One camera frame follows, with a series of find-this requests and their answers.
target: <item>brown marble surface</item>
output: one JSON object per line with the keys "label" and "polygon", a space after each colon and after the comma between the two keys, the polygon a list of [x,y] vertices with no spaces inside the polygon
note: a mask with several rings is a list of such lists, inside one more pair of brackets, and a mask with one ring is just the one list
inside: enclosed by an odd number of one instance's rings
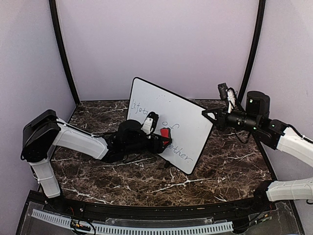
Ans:
{"label": "brown marble surface", "polygon": [[[220,101],[196,101],[206,108]],[[116,131],[126,119],[128,101],[86,101],[70,123],[94,134]],[[240,132],[244,139],[246,133]],[[241,144],[233,131],[213,130],[191,175],[165,168],[158,155],[142,154],[128,164],[103,163],[58,147],[51,160],[64,195],[70,199],[124,206],[189,206],[252,197],[268,168],[253,138]]]}

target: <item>black frame pole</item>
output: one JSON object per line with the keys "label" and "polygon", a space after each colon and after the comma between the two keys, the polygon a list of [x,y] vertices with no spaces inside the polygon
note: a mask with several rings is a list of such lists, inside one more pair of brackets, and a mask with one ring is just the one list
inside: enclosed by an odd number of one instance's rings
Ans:
{"label": "black frame pole", "polygon": [[246,65],[246,71],[244,74],[243,82],[241,84],[239,94],[238,94],[238,101],[242,102],[245,92],[246,92],[246,87],[248,85],[248,81],[251,75],[255,55],[256,55],[256,50],[258,48],[259,44],[259,39],[260,39],[260,34],[261,34],[261,28],[262,28],[262,22],[263,22],[263,16],[264,16],[264,11],[265,11],[265,2],[266,0],[259,0],[259,8],[258,8],[258,14],[256,17],[256,23],[255,23],[255,29],[254,29],[254,34],[253,34],[253,39],[252,39],[252,45],[251,45],[251,50],[248,58],[248,62]]}
{"label": "black frame pole", "polygon": [[70,88],[70,91],[72,93],[74,102],[76,105],[80,103],[78,93],[74,84],[73,76],[69,68],[68,60],[67,60],[67,54],[65,51],[64,43],[63,43],[63,38],[61,34],[61,28],[60,28],[60,22],[59,22],[59,17],[58,17],[58,11],[57,11],[57,5],[55,0],[49,0],[50,4],[50,11],[51,11],[51,17],[52,17],[52,23],[53,23],[53,28],[54,28],[54,33],[55,33],[55,38],[57,40],[58,48],[59,48],[59,53],[60,57],[62,60],[63,68],[65,75],[67,77],[67,82]]}

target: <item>white whiteboard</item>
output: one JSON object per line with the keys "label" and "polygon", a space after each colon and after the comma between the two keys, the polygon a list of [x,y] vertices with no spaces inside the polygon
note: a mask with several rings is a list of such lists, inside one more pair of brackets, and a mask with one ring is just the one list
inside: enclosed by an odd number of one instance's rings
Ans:
{"label": "white whiteboard", "polygon": [[143,123],[149,112],[159,115],[156,134],[171,129],[173,142],[159,154],[186,174],[191,174],[209,137],[213,124],[197,104],[141,78],[134,78],[127,119]]}

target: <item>lavender wall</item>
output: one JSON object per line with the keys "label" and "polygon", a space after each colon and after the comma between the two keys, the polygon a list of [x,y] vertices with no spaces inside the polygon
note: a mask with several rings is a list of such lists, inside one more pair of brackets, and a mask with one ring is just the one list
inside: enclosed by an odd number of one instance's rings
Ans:
{"label": "lavender wall", "polygon": [[58,1],[82,100],[128,99],[139,76],[188,98],[239,89],[258,0]]}
{"label": "lavender wall", "polygon": [[30,189],[20,160],[22,129],[46,109],[68,119],[74,109],[47,0],[0,2],[0,234],[15,234]]}
{"label": "lavender wall", "polygon": [[[271,98],[270,117],[313,138],[313,8],[311,1],[267,1],[248,91]],[[296,158],[266,148],[279,180],[313,177]],[[313,206],[296,202],[306,234],[313,231]]]}

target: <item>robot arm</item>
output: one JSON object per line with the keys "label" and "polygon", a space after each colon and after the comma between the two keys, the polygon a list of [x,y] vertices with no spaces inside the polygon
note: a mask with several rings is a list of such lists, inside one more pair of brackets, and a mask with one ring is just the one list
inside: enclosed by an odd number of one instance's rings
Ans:
{"label": "robot arm", "polygon": [[[224,87],[227,97],[221,93],[220,87]],[[220,84],[221,99],[229,101],[234,92],[228,89],[226,84]],[[237,111],[228,108],[205,110],[202,112],[218,130],[232,127],[236,130],[245,130],[254,135],[256,139],[272,149],[289,153],[299,160],[313,167],[313,141],[302,136],[297,130],[279,120],[269,119],[269,96],[261,92],[248,92],[246,111]],[[294,181],[266,181],[256,190],[265,190],[269,201],[277,200],[313,200],[313,178]]]}
{"label": "robot arm", "polygon": [[142,125],[136,120],[127,120],[119,125],[118,131],[95,136],[57,118],[55,111],[47,110],[24,127],[21,159],[31,165],[45,195],[58,197],[61,189],[47,157],[52,145],[82,152],[107,163],[143,150],[162,153],[172,139],[169,128],[162,128],[161,135],[154,134],[157,121],[158,115],[151,112]]}

